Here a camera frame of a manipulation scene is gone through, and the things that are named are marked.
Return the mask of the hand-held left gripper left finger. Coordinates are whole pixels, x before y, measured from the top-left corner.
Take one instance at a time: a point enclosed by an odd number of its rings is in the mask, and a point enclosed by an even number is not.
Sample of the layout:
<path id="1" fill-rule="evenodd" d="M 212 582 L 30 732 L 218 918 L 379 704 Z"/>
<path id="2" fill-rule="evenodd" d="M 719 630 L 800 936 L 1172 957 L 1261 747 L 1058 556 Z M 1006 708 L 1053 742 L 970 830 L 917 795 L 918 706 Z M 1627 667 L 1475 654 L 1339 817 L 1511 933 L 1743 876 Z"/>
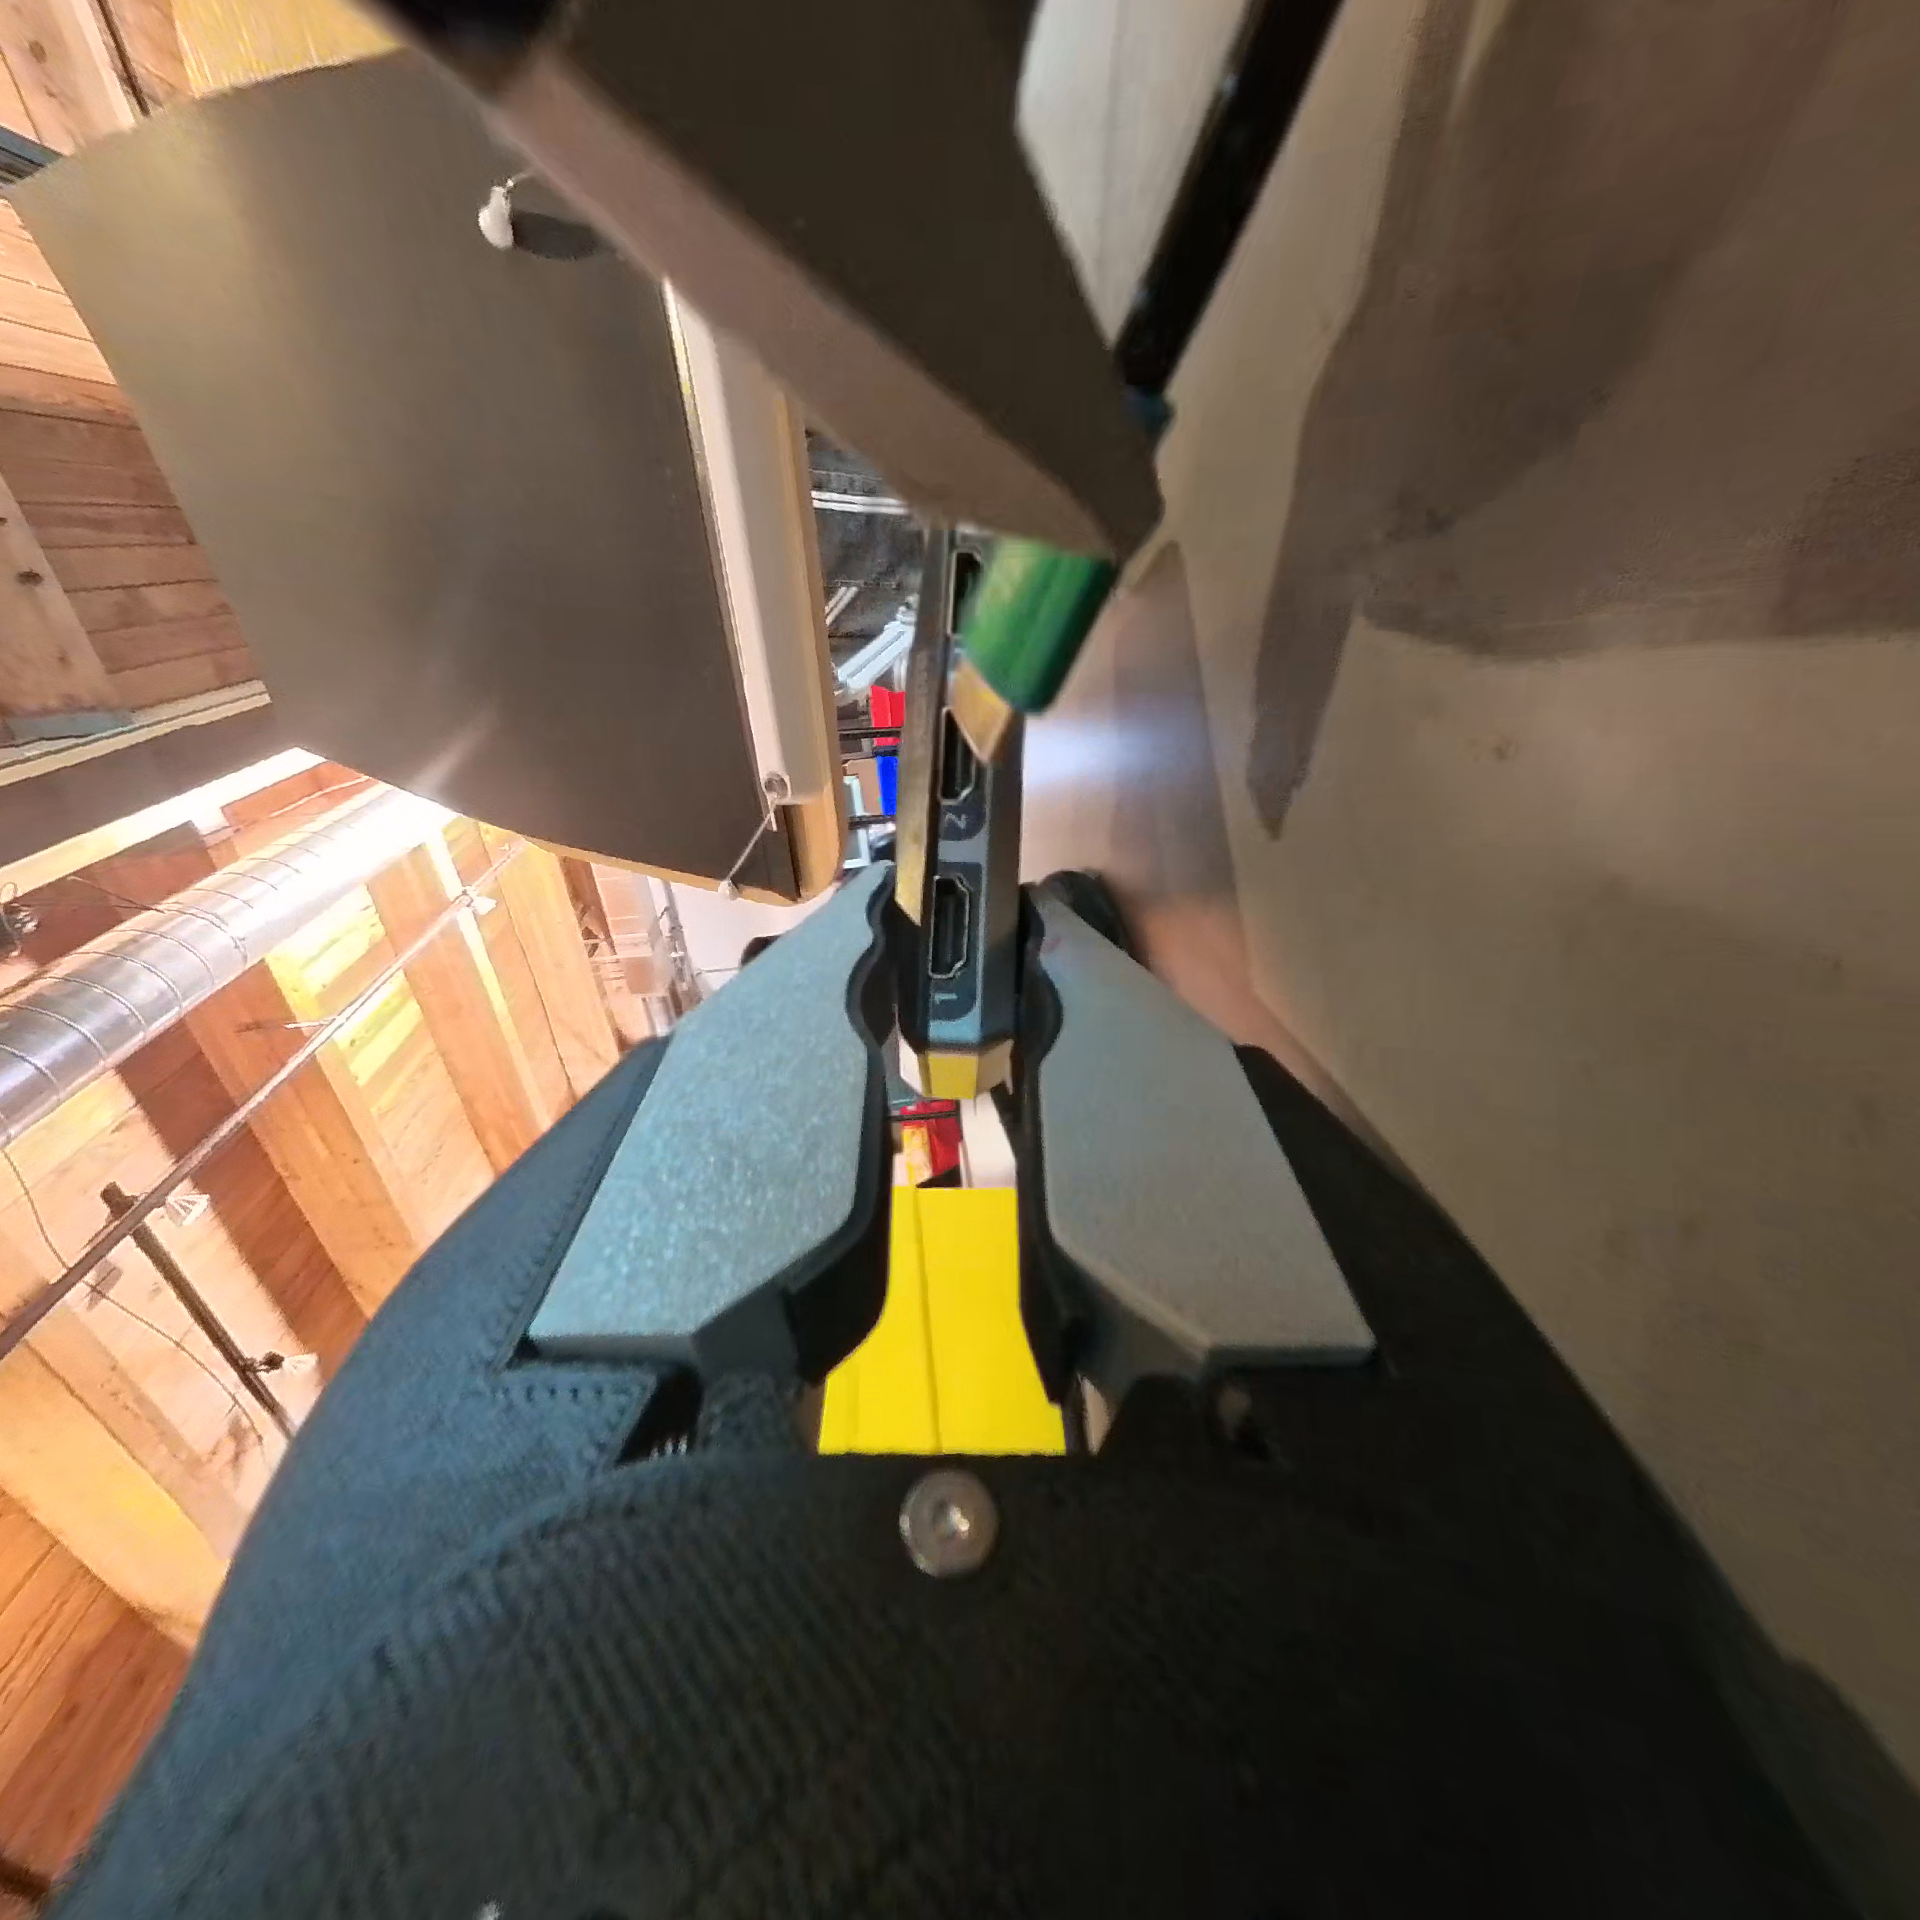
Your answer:
<path id="1" fill-rule="evenodd" d="M 686 1016 L 528 1325 L 559 1361 L 829 1380 L 886 1300 L 889 861 Z"/>

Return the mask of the black HDMI switch hub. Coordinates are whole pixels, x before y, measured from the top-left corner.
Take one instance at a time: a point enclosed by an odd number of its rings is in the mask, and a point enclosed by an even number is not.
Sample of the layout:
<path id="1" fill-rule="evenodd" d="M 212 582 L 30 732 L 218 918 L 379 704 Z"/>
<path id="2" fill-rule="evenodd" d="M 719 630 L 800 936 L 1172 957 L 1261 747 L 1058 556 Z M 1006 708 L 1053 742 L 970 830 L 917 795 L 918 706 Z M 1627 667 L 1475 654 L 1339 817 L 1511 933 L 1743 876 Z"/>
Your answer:
<path id="1" fill-rule="evenodd" d="M 903 1045 L 935 1100 L 1023 1108 L 1024 963 L 1036 936 L 1023 881 L 1029 713 L 972 659 L 966 627 L 1017 619 L 1083 640 L 1113 589 L 1095 559 L 948 524 L 924 536 L 905 679 L 889 956 Z"/>

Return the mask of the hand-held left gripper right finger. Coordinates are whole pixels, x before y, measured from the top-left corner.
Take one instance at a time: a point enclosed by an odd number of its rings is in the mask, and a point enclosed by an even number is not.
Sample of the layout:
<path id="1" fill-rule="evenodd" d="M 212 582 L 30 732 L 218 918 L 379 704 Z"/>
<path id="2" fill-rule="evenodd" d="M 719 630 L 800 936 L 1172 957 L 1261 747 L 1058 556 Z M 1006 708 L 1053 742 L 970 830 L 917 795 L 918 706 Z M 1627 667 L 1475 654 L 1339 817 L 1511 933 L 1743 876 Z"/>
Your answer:
<path id="1" fill-rule="evenodd" d="M 1121 1405 L 1146 1381 L 1371 1361 L 1376 1331 L 1237 1045 L 1060 884 L 1030 892 L 1029 932 L 1021 1170 L 1045 1376 Z"/>

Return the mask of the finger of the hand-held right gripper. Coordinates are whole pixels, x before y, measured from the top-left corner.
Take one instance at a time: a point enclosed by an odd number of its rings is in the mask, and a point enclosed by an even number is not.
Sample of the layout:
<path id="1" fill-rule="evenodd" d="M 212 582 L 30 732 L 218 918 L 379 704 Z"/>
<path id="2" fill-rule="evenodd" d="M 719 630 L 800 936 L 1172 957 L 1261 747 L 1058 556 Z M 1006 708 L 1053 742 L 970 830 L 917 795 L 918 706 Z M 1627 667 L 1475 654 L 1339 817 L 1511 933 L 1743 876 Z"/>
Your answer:
<path id="1" fill-rule="evenodd" d="M 1040 1 L 1021 144 L 1102 337 L 1117 343 L 1224 96 L 1249 1 Z"/>
<path id="2" fill-rule="evenodd" d="M 374 7 L 909 504 L 1124 564 L 1162 494 L 1021 136 L 1036 12 Z"/>

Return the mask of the silver air duct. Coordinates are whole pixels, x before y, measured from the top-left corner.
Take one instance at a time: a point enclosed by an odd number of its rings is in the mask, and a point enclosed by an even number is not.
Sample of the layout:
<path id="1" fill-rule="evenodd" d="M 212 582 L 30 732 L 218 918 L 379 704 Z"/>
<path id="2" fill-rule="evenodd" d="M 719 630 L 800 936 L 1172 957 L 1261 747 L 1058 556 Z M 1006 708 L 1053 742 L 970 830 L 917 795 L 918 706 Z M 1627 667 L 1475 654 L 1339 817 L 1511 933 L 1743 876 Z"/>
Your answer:
<path id="1" fill-rule="evenodd" d="M 56 1114 L 419 846 L 449 807 L 385 790 L 136 912 L 5 996 L 2 1144 Z"/>

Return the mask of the yellow plastic bin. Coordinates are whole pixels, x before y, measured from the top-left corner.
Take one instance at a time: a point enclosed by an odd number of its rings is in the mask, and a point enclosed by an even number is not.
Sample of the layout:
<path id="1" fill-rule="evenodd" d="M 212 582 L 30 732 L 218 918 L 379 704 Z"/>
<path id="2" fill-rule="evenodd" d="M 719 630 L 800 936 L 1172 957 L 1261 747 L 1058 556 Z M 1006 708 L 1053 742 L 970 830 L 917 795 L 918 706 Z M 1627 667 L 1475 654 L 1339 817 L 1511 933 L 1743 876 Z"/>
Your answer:
<path id="1" fill-rule="evenodd" d="M 1063 1456 L 1021 1301 L 1012 1188 L 894 1188 L 886 1293 L 829 1376 L 818 1450 Z"/>

